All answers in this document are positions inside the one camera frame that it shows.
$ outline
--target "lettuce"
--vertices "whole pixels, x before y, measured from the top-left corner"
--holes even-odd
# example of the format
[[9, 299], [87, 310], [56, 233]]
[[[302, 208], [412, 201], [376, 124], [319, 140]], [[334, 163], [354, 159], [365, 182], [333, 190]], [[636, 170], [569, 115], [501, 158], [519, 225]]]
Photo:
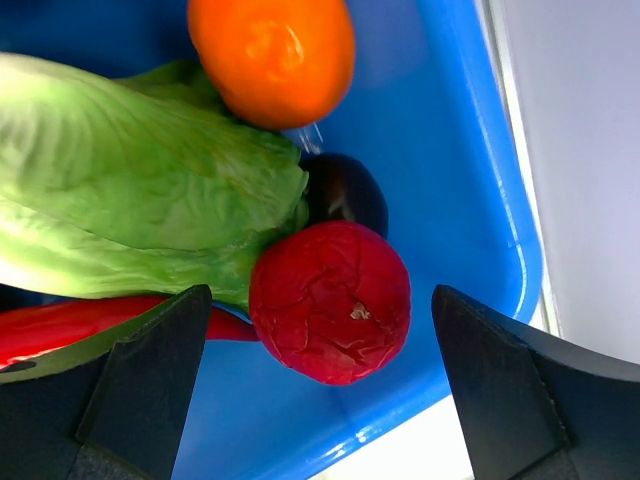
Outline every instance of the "lettuce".
[[0, 283], [207, 284], [246, 308], [258, 257], [307, 220], [295, 145], [237, 120], [189, 61], [111, 80], [2, 53], [0, 72]]

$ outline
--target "red pepper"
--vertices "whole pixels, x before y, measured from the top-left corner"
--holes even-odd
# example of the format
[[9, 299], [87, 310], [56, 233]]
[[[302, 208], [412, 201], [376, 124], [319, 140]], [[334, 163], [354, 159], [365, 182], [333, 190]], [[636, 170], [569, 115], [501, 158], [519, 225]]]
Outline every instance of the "red pepper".
[[[167, 299], [142, 295], [71, 300], [0, 313], [0, 369], [58, 350], [141, 315]], [[213, 307], [208, 340], [258, 340], [252, 325]]]

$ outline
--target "blue bin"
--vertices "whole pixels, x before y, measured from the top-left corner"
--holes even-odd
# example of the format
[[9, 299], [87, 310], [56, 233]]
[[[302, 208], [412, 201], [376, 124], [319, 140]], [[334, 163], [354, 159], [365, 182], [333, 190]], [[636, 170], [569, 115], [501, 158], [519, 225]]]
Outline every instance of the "blue bin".
[[[443, 398], [438, 283], [522, 321], [536, 306], [540, 247], [473, 0], [348, 3], [356, 76], [318, 128], [326, 151], [362, 160], [386, 195], [413, 287], [406, 348], [336, 388], [260, 344], [208, 344], [176, 480], [307, 478]], [[196, 58], [185, 12], [186, 0], [3, 1], [0, 50], [132, 75]]]

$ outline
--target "tomato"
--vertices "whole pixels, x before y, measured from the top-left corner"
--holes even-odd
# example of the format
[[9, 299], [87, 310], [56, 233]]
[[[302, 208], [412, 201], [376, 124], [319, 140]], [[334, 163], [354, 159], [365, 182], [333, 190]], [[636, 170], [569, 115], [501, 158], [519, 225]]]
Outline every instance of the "tomato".
[[400, 352], [410, 297], [407, 270], [382, 237], [331, 221], [260, 258], [249, 310], [258, 337], [281, 363], [319, 382], [346, 385]]
[[254, 126], [316, 122], [351, 86], [356, 43], [344, 0], [190, 0], [188, 21], [212, 83]]

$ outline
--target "dark purple eggplant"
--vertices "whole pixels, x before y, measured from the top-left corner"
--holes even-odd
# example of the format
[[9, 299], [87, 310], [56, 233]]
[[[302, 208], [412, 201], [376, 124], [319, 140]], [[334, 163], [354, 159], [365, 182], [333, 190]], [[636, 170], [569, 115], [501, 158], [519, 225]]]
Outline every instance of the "dark purple eggplant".
[[300, 166], [309, 172], [309, 225], [349, 220], [387, 238], [387, 202], [361, 162], [346, 155], [324, 153], [303, 160]]

